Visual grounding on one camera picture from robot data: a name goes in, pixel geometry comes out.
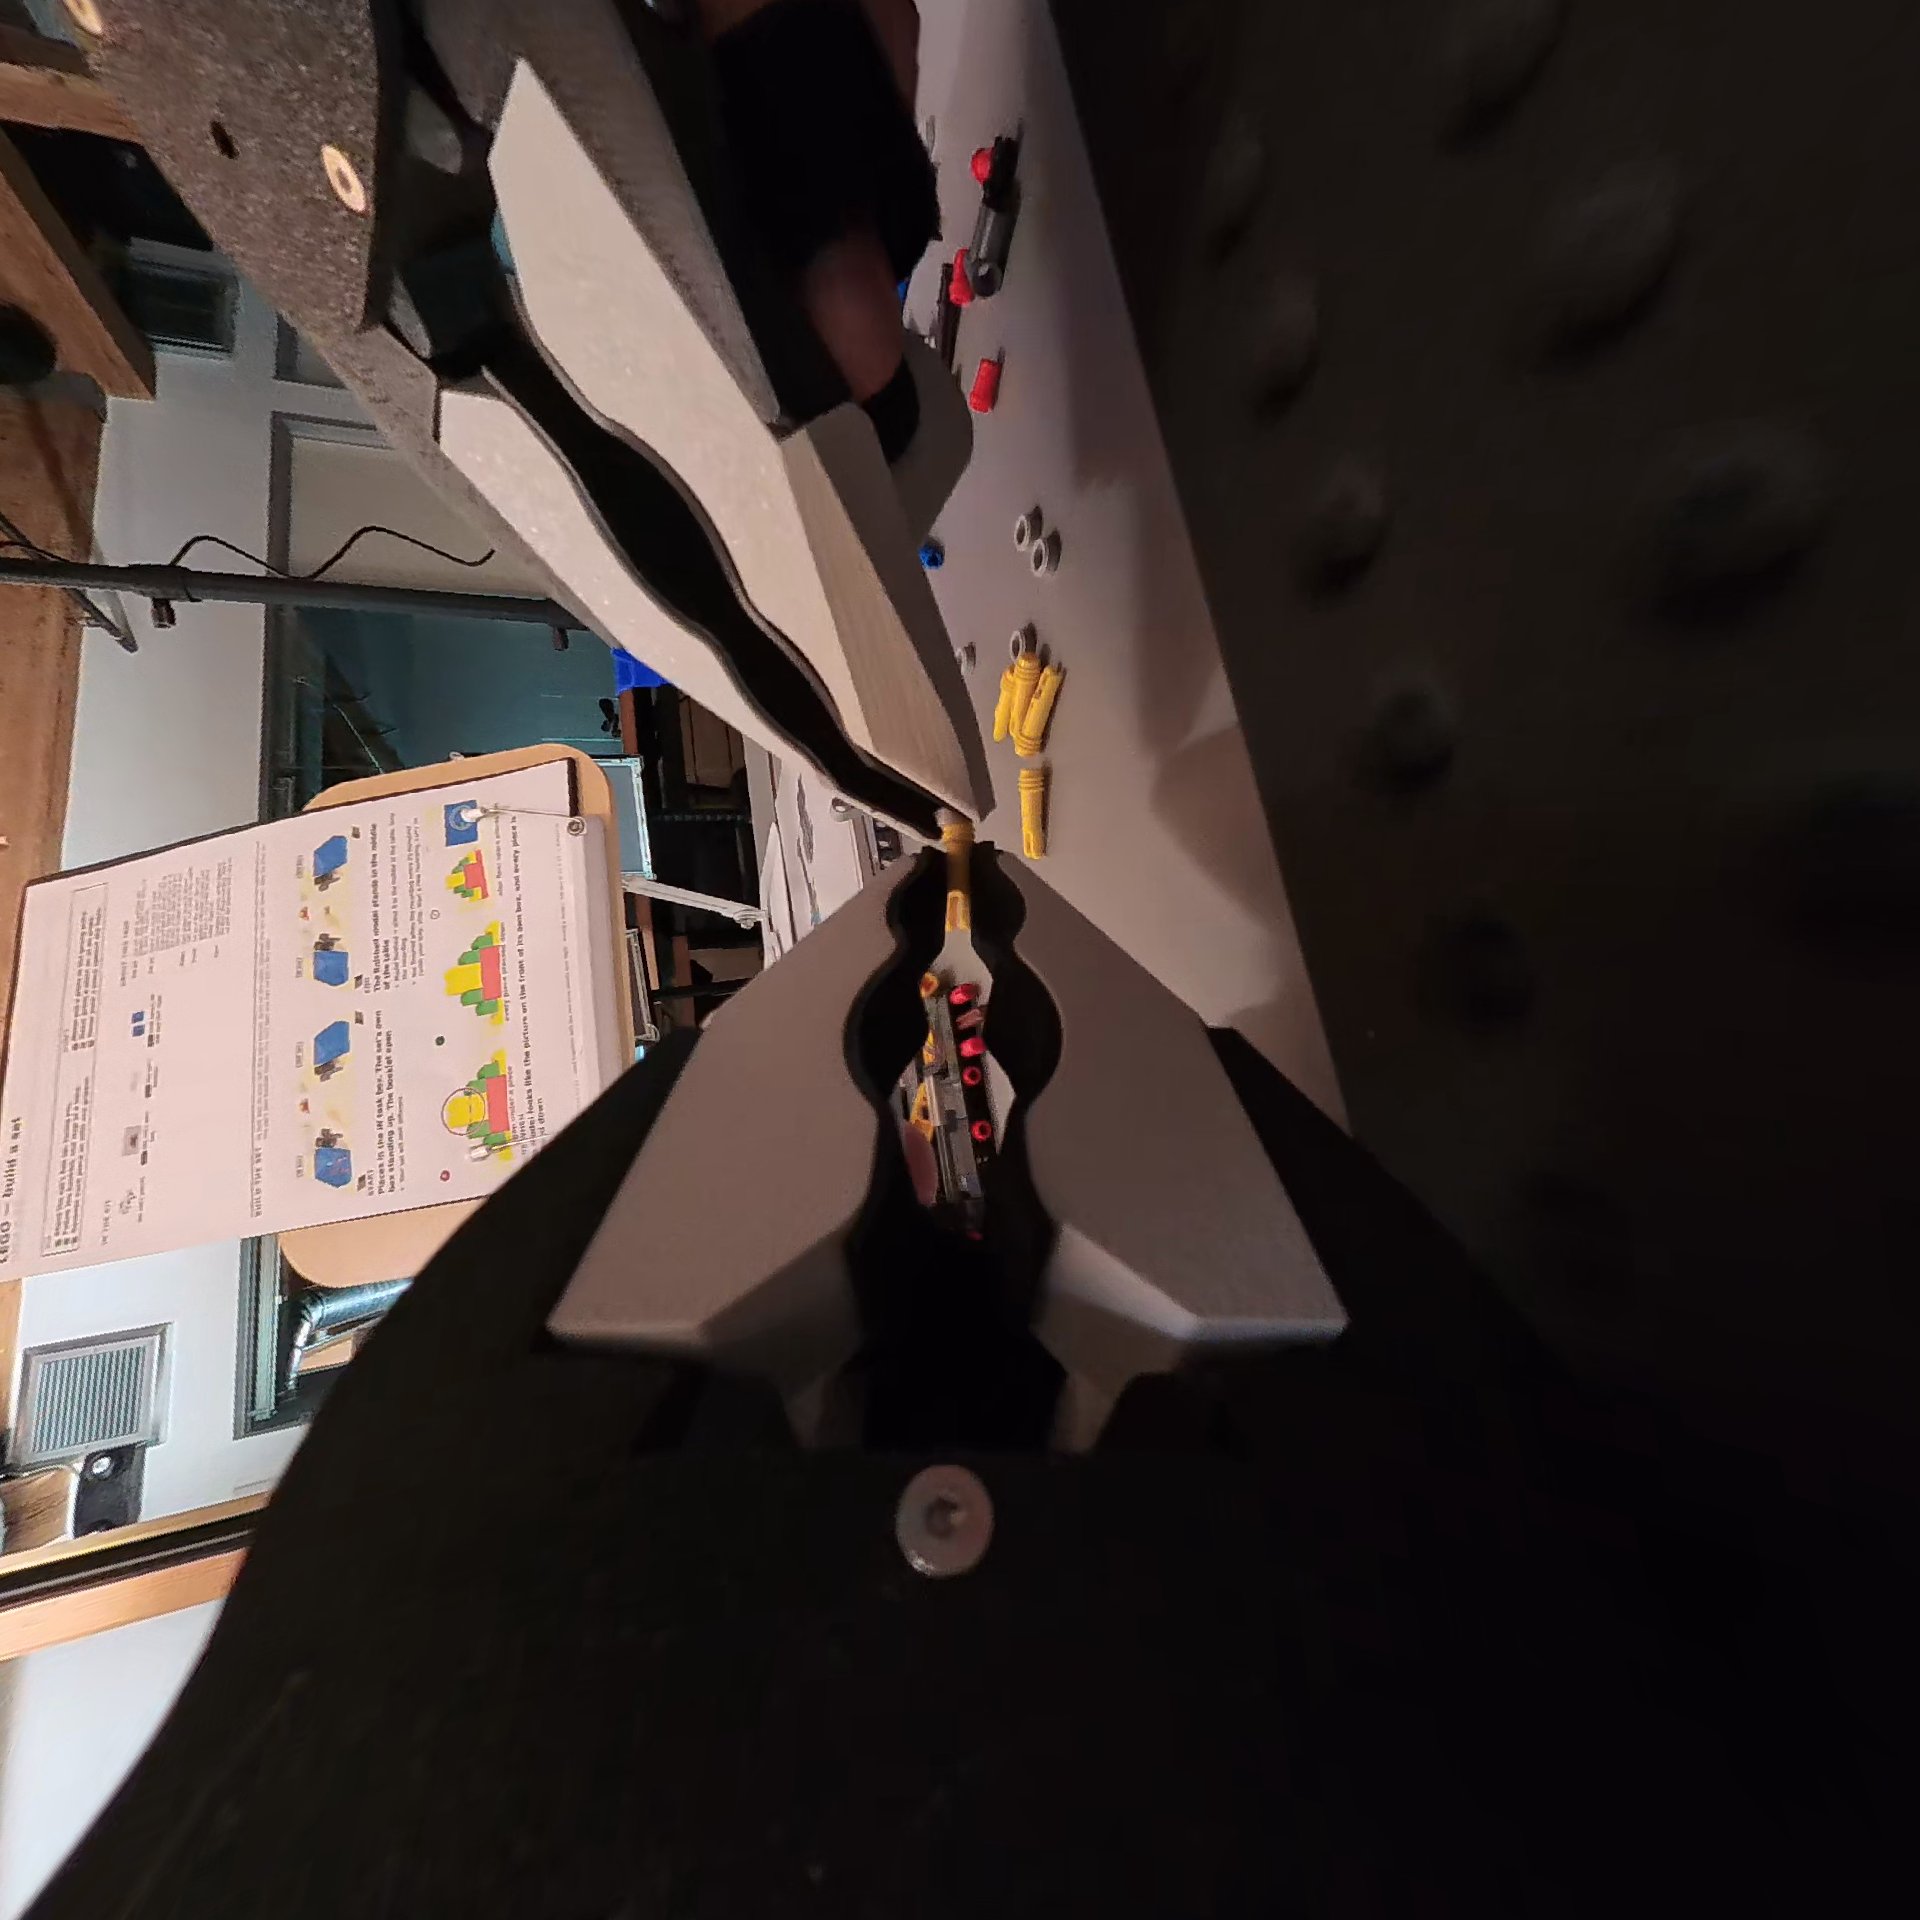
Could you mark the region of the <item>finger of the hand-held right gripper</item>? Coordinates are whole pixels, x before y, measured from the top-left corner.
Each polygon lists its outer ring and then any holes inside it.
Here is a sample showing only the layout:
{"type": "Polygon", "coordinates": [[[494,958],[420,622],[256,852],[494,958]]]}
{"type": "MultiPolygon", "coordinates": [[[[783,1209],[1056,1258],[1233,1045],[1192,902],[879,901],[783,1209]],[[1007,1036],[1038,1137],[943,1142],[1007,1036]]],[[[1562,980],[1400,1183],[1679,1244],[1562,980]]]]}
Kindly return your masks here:
{"type": "Polygon", "coordinates": [[[644,452],[724,557],[744,606],[886,772],[982,817],[993,775],[954,640],[874,415],[783,400],[642,68],[612,112],[531,60],[488,153],[532,366],[488,359],[551,433],[560,406],[644,452]]]}
{"type": "Polygon", "coordinates": [[[551,433],[488,375],[442,388],[436,448],[608,644],[890,824],[936,833],[936,797],[842,736],[806,663],[744,606],[711,532],[644,452],[567,405],[551,433]]]}

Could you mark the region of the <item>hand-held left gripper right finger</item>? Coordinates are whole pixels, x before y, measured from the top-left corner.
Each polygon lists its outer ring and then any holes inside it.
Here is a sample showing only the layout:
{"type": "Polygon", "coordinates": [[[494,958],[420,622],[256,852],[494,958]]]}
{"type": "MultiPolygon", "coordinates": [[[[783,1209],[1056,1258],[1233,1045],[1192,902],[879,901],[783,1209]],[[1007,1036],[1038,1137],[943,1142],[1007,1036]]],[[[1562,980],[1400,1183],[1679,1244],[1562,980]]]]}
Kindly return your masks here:
{"type": "Polygon", "coordinates": [[[1162,978],[993,846],[971,855],[991,1036],[1049,1225],[1031,1328],[1060,1448],[1142,1377],[1327,1344],[1348,1312],[1217,1048],[1162,978]]]}

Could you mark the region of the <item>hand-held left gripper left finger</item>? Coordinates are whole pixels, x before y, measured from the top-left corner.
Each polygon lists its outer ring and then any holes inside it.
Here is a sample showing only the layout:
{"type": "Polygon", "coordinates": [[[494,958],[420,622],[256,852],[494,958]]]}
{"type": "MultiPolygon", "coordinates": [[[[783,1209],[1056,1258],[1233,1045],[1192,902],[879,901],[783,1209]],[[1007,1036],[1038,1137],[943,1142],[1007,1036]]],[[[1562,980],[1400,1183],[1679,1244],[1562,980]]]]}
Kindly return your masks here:
{"type": "Polygon", "coordinates": [[[938,1216],[890,1088],[927,1030],[938,861],[872,880],[689,1047],[547,1318],[554,1368],[611,1401],[771,1401],[857,1436],[848,1368],[938,1285],[938,1216]]]}

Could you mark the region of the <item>pile of yellow lego pins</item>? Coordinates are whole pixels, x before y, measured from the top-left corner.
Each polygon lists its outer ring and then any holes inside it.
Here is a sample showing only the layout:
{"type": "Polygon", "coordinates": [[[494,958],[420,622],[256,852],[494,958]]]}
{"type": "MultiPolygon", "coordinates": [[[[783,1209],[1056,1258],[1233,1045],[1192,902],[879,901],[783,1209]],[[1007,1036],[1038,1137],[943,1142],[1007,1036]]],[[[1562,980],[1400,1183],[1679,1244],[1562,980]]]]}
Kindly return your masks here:
{"type": "Polygon", "coordinates": [[[1049,733],[1065,687],[1065,664],[1030,622],[1011,636],[999,677],[993,737],[1011,745],[1018,766],[1019,839],[1026,858],[1049,850],[1049,733]]]}

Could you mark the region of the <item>grey black lego chassis assembly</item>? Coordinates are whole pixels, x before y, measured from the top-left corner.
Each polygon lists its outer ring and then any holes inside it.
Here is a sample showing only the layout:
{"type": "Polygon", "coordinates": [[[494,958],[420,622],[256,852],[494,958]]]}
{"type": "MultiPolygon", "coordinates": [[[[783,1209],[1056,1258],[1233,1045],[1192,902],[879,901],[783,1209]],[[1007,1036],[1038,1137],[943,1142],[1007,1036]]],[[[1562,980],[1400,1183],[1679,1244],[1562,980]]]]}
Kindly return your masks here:
{"type": "Polygon", "coordinates": [[[919,980],[927,1032],[903,1073],[903,1116],[932,1162],[930,1204],[984,1240],[1001,1128],[991,1085],[987,998],[970,975],[928,968],[919,980]]]}

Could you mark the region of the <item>pile of mixed lego pins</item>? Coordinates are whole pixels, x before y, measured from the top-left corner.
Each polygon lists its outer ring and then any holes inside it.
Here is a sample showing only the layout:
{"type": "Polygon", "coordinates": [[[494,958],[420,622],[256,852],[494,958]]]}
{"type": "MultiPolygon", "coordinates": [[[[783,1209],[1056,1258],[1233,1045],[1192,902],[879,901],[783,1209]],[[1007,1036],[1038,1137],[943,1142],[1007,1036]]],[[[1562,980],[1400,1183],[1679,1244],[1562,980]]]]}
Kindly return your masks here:
{"type": "Polygon", "coordinates": [[[985,415],[999,393],[1001,351],[970,372],[963,353],[963,318],[995,300],[1007,281],[1022,207],[1019,161],[1025,124],[996,133],[971,153],[976,220],[971,237],[936,262],[930,308],[924,319],[911,310],[911,279],[898,282],[903,367],[919,406],[906,452],[892,462],[906,525],[918,540],[927,570],[944,564],[938,518],[970,465],[975,418],[985,415]]]}

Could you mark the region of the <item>lego instruction booklet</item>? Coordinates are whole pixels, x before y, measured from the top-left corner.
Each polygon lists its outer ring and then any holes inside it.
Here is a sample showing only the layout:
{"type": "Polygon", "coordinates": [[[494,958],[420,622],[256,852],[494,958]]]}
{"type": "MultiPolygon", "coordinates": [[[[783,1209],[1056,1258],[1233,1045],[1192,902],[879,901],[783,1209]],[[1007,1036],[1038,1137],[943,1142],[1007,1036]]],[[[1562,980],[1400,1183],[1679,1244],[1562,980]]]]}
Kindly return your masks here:
{"type": "Polygon", "coordinates": [[[748,745],[748,778],[761,962],[771,967],[919,842],[760,745],[748,745]]]}

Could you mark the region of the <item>person's right hand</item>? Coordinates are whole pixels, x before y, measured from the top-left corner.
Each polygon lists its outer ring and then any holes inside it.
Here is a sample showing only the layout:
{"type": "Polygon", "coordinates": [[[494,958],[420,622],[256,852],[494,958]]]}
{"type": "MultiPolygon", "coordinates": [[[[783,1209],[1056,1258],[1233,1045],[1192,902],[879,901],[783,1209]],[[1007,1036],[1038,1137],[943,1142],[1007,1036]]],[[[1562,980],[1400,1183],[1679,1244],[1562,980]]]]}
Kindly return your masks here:
{"type": "Polygon", "coordinates": [[[800,274],[808,321],[855,402],[883,394],[906,359],[906,326],[892,257],[872,225],[820,246],[800,274]]]}

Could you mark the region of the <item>black tripod pole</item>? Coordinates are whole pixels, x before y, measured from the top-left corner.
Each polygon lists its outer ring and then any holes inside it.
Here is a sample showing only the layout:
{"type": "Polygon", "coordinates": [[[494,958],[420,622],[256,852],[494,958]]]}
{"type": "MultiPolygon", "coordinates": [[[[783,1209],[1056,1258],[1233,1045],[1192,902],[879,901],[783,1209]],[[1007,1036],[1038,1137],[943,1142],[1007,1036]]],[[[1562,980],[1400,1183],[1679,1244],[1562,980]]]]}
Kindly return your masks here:
{"type": "Polygon", "coordinates": [[[539,625],[554,633],[588,633],[590,622],[560,601],[529,593],[455,591],[436,586],[400,586],[385,583],[334,583],[283,577],[279,574],[210,570],[180,564],[83,564],[72,560],[2,560],[2,585],[64,591],[83,601],[83,618],[108,633],[112,642],[137,653],[137,637],[124,616],[111,614],[102,596],[131,591],[154,607],[168,606],[159,625],[176,624],[178,606],[246,606],[246,607],[332,607],[393,616],[455,616],[471,622],[508,622],[539,625]]]}

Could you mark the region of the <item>wooden document holder stand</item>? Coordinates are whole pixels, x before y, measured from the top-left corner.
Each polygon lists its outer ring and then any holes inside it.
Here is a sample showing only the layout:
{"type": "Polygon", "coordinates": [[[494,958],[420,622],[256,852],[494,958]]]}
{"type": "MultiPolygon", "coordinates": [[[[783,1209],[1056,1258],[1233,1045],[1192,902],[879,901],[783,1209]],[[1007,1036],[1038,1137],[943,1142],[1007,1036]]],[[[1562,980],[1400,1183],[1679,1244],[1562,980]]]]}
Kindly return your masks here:
{"type": "MultiPolygon", "coordinates": [[[[305,810],[337,808],[363,802],[407,800],[431,788],[465,783],[468,778],[505,777],[547,762],[570,767],[570,796],[576,810],[590,822],[588,839],[602,850],[590,855],[588,871],[602,896],[595,906],[595,940],[612,954],[612,1032],[624,1042],[617,1062],[606,1070],[603,1085],[634,1068],[638,1042],[656,1045],[662,1036],[642,1026],[641,978],[642,965],[630,941],[626,906],[641,898],[641,886],[630,886],[620,865],[617,806],[608,767],[590,753],[562,743],[536,743],[531,746],[494,751],[466,758],[446,758],[386,775],[369,775],[324,785],[305,810]]],[[[322,1289],[348,1289],[386,1279],[415,1279],[436,1256],[465,1223],[483,1206],[480,1200],[444,1201],[369,1216],[343,1223],[327,1223],[278,1236],[281,1261],[289,1264],[302,1285],[322,1289]]]]}

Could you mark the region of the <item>white printed instruction sheet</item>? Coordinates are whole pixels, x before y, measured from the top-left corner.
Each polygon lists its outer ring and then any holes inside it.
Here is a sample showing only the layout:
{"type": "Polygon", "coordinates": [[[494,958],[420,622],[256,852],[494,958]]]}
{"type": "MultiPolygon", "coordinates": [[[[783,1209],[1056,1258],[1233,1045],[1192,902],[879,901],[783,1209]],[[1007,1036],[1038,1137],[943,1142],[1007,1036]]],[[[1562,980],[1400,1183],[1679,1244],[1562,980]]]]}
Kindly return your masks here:
{"type": "Polygon", "coordinates": [[[547,762],[33,881],[4,1278],[491,1196],[624,1050],[592,828],[547,762]]]}

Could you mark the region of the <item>black perforated board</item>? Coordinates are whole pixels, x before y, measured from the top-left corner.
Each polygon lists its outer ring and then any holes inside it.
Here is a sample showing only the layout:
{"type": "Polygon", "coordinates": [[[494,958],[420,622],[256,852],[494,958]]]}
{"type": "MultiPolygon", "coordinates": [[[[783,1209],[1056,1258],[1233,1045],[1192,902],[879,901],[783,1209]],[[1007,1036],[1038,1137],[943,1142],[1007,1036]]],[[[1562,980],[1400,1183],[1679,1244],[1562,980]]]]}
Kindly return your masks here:
{"type": "Polygon", "coordinates": [[[1354,1142],[1338,1912],[1915,1916],[1915,4],[1054,4],[1354,1142]]]}

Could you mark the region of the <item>white wall vent grille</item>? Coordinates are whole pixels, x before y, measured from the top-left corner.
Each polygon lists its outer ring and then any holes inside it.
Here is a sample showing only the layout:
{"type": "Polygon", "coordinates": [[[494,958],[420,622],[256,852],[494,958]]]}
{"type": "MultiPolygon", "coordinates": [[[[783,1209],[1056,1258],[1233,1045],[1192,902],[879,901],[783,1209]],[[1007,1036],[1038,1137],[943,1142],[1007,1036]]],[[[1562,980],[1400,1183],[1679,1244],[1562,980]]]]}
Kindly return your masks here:
{"type": "Polygon", "coordinates": [[[31,1346],[16,1380],[9,1468],[36,1471],[161,1444],[172,1417],[172,1344],[170,1325],[146,1325],[31,1346]]]}

